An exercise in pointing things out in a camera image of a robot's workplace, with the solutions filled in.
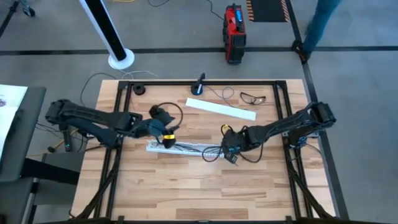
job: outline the jeans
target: jeans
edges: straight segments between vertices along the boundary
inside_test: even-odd
[[[318,0],[317,9],[307,28],[307,36],[303,43],[303,50],[312,52],[322,38],[323,31],[333,11],[341,0]]]

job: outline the concrete floor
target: concrete floor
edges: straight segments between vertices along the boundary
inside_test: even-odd
[[[129,4],[105,2],[126,47],[222,46],[221,21],[210,13],[205,0],[172,0],[158,8],[150,7],[145,0]],[[245,1],[213,2],[214,11],[221,14],[227,4],[244,5]],[[302,34],[316,2],[292,0]],[[35,18],[25,16],[20,8],[13,15],[0,37],[0,53],[104,49],[78,1],[34,0],[32,7],[37,13]],[[4,8],[0,4],[0,21],[8,12]],[[397,10],[398,1],[343,1],[332,16],[320,46],[398,45]],[[295,39],[289,22],[253,23],[245,16],[248,46],[288,47]],[[198,21],[199,27],[192,25]],[[397,57],[395,51],[315,52],[308,63],[318,99],[330,104],[338,120],[328,130],[328,136],[352,220],[398,223],[398,150],[393,136],[398,131]],[[39,119],[44,123],[49,103],[60,98],[78,101],[91,74],[106,72],[121,78],[122,73],[112,70],[107,58],[105,54],[3,55],[0,83],[45,86],[47,94]],[[221,53],[137,54],[131,70],[148,70],[161,78],[196,78],[205,72],[208,78],[305,79],[299,58],[292,52],[247,53],[239,66],[227,65]],[[140,74],[136,78],[153,77]],[[88,84],[83,97],[86,105],[95,105],[102,79],[107,77],[96,77]],[[37,130],[29,154],[45,152],[47,146],[56,142],[55,136]],[[68,218],[71,203],[64,199],[73,197],[74,189],[61,189],[66,193],[54,194],[62,203],[40,206],[35,222]]]

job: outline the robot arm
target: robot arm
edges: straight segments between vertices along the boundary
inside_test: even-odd
[[[238,133],[229,128],[224,133],[221,148],[225,158],[236,161],[234,154],[253,150],[270,137],[286,133],[288,144],[301,147],[309,134],[331,127],[336,122],[329,105],[325,103],[310,103],[304,109],[285,119],[275,121],[265,126],[243,127]]]
[[[121,136],[141,138],[144,136],[159,137],[173,135],[178,126],[166,129],[166,125],[174,120],[164,109],[154,105],[150,111],[152,119],[142,120],[142,115],[130,112],[111,112],[94,110],[79,106],[69,100],[58,100],[51,103],[45,119],[52,124],[67,124],[84,133],[92,134],[98,141],[109,148],[118,147]],[[166,147],[175,142],[166,141]]]

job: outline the power strip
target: power strip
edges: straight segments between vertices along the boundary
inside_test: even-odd
[[[204,149],[210,146],[220,146],[216,144],[192,144],[187,142],[176,142],[170,149],[166,149],[162,144],[159,144],[156,140],[149,140],[147,145],[148,152],[163,152],[171,154],[189,155],[189,156],[201,156]],[[214,149],[208,153],[205,153],[205,157],[216,157],[219,149]]]

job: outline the wooden table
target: wooden table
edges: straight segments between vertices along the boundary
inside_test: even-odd
[[[304,86],[301,80],[286,82],[292,110],[296,112],[308,103]],[[113,111],[117,85],[115,80],[102,82],[96,109]],[[186,107],[188,97],[225,104],[207,88],[201,96],[193,96],[190,86],[146,86],[144,95],[132,94],[129,110],[143,114],[146,119],[152,105],[165,101],[177,103],[184,111],[183,123],[176,132],[177,141],[192,143],[219,144],[222,124],[239,130],[244,125],[265,125],[277,120],[270,86],[232,87],[235,94],[228,101],[234,106],[257,112],[256,121]],[[212,88],[217,89],[220,95],[224,86]],[[267,100],[258,106],[245,104],[239,97],[241,91],[254,96],[267,96]],[[173,106],[166,106],[165,109],[177,120],[180,118]],[[207,163],[199,156],[146,152],[148,139],[124,140],[112,220],[117,220],[119,215],[124,215],[125,220],[285,220],[287,215],[294,218],[280,136],[274,136],[265,143],[259,163],[239,159],[238,166],[223,159]],[[309,143],[318,147],[316,140],[309,140]],[[92,140],[87,147],[96,145],[98,142]],[[259,152],[256,149],[246,154],[248,158],[257,159]],[[302,149],[302,159],[308,188],[325,210],[334,215],[320,153],[307,146]],[[103,160],[104,149],[86,152],[73,215],[78,215],[97,191]],[[302,194],[297,189],[301,211],[305,215]],[[107,198],[108,193],[104,196],[101,217],[105,214]]]

